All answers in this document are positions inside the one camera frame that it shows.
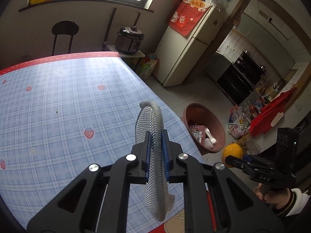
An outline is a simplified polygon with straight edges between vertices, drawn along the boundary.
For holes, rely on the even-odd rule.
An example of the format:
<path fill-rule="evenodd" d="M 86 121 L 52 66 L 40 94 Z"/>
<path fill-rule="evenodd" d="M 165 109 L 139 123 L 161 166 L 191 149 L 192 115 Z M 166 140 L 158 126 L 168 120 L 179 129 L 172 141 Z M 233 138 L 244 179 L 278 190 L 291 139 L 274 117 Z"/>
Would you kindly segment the person's right hand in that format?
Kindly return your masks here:
<path fill-rule="evenodd" d="M 267 194 L 263 194 L 263 184 L 260 183 L 253 189 L 255 195 L 263 202 L 274 205 L 276 209 L 282 209 L 286 206 L 291 197 L 291 191 L 288 188 L 282 189 L 281 191 L 268 191 Z"/>

